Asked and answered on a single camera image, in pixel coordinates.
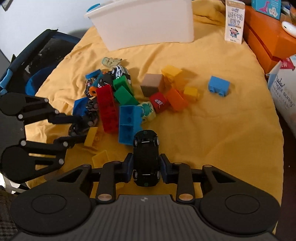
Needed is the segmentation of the black toy car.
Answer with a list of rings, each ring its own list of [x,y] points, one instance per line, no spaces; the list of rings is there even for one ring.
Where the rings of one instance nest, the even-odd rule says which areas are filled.
[[[132,159],[135,184],[156,186],[160,179],[159,138],[153,130],[141,130],[135,134]]]

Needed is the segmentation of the long red brick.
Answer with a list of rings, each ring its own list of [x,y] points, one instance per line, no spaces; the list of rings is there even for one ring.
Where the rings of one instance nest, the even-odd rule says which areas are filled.
[[[96,89],[100,119],[105,133],[115,134],[119,131],[119,109],[115,103],[113,91],[109,84]]]

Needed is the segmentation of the large blue brick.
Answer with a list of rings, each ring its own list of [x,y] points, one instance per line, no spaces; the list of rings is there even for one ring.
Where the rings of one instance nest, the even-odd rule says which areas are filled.
[[[118,142],[133,145],[134,136],[142,130],[142,107],[138,105],[122,105],[119,108]]]

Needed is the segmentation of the green square brick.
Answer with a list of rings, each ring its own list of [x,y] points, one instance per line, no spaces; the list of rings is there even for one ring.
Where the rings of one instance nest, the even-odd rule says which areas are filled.
[[[115,90],[119,90],[120,87],[124,87],[131,95],[133,95],[133,89],[131,84],[129,83],[126,76],[121,76],[119,78],[116,78],[113,81],[113,87]]]

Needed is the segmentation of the red face cube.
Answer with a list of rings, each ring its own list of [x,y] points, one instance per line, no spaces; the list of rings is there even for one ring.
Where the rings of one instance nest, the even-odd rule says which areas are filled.
[[[149,97],[149,100],[156,113],[161,113],[170,106],[167,98],[161,92],[154,93]]]

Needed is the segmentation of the small blue brick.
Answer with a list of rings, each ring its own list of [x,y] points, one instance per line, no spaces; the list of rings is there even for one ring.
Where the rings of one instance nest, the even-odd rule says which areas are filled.
[[[211,93],[217,93],[221,97],[225,97],[228,94],[230,82],[216,76],[211,76],[208,82],[208,90]]]

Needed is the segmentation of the yellow square brick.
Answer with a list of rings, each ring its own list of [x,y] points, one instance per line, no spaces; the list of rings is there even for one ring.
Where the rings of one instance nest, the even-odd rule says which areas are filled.
[[[182,70],[175,66],[167,65],[161,69],[161,72],[162,75],[165,76],[165,78],[168,80],[168,82],[171,83],[175,81],[175,78],[182,73]]]

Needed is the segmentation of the dark racing toy car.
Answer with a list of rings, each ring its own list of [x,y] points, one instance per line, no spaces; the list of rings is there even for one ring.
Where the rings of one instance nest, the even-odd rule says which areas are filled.
[[[90,87],[93,86],[94,82],[95,82],[95,77],[91,77],[91,78],[87,78],[85,81],[85,91],[84,94],[86,95],[86,97],[90,98],[92,97],[92,95],[90,94]]]

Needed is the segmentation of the white green toy car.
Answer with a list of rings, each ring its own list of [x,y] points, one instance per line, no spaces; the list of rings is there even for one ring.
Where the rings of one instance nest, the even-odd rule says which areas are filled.
[[[114,76],[116,79],[125,76],[128,80],[130,80],[129,71],[121,65],[115,66],[111,71],[111,75]]]

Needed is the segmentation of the teal orange toy cylinder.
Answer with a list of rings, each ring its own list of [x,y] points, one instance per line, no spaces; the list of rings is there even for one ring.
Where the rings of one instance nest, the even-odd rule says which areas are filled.
[[[107,85],[108,83],[106,82],[106,77],[107,77],[107,73],[106,72],[102,72],[100,73],[96,79],[95,79],[95,82],[93,84],[92,87],[90,87],[90,94],[92,96],[96,96],[96,90],[100,87],[103,87],[104,85]]]

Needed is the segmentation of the dark blue bag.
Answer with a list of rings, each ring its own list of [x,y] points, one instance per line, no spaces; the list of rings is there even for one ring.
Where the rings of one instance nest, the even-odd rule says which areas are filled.
[[[35,95],[57,65],[78,44],[80,38],[46,29],[34,39],[1,76],[1,95],[8,92]]]

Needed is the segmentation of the orange brick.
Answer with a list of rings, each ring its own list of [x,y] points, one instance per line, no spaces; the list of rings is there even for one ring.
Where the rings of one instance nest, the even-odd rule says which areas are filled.
[[[188,107],[188,102],[182,95],[178,92],[177,89],[170,88],[166,93],[165,97],[167,98],[171,108],[175,112],[183,111]]]

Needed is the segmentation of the yellow cloth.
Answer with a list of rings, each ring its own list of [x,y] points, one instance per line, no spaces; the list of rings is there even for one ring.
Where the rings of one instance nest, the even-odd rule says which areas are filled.
[[[132,78],[135,96],[143,100],[140,83],[147,73],[167,65],[182,69],[201,96],[180,112],[167,109],[144,129],[155,131],[159,150],[171,162],[193,168],[213,165],[273,195],[282,197],[283,136],[264,71],[247,44],[224,39],[225,6],[221,1],[193,1],[195,39],[109,52],[95,28],[90,28],[40,87],[62,113],[72,112],[84,96],[85,75],[101,68],[102,58],[122,58]],[[230,82],[221,97],[208,90],[211,76]]]

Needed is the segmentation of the pale green toy vehicle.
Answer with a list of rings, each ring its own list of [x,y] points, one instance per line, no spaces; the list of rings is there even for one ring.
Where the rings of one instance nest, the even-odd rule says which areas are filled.
[[[121,58],[104,57],[101,61],[102,65],[108,69],[118,66],[122,62]]]

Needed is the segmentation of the small yellow brick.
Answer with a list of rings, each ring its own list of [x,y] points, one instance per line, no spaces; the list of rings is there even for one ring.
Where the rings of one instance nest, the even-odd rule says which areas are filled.
[[[196,87],[186,86],[184,89],[184,96],[189,101],[197,101],[200,95]]]

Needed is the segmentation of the brown wooden cube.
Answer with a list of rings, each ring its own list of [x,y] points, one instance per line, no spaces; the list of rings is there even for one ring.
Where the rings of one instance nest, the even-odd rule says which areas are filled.
[[[164,76],[162,74],[147,73],[140,84],[140,88],[144,97],[150,97],[157,92],[164,92]]]

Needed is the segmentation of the white plastic bin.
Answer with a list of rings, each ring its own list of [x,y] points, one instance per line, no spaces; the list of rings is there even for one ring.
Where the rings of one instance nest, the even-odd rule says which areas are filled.
[[[103,1],[84,16],[109,51],[194,40],[192,1]]]

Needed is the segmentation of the diaper pack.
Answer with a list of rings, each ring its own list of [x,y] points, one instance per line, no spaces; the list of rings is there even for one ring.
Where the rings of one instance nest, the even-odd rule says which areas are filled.
[[[279,61],[268,73],[268,88],[276,109],[295,133],[296,56]]]

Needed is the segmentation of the orange box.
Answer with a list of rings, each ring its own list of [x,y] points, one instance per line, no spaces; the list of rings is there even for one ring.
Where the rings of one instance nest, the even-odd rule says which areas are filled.
[[[295,54],[295,38],[282,29],[281,22],[245,9],[243,38],[267,74],[281,60]]]

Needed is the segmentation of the milk carton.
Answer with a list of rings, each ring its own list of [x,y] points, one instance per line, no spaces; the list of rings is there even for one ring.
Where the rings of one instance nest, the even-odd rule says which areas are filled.
[[[225,1],[225,7],[225,40],[228,42],[242,44],[245,3],[242,1]]]

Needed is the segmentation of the blue dinosaur box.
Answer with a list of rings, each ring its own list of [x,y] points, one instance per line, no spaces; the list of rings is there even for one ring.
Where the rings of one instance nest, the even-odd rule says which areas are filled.
[[[252,0],[251,6],[257,12],[280,19],[281,0]]]

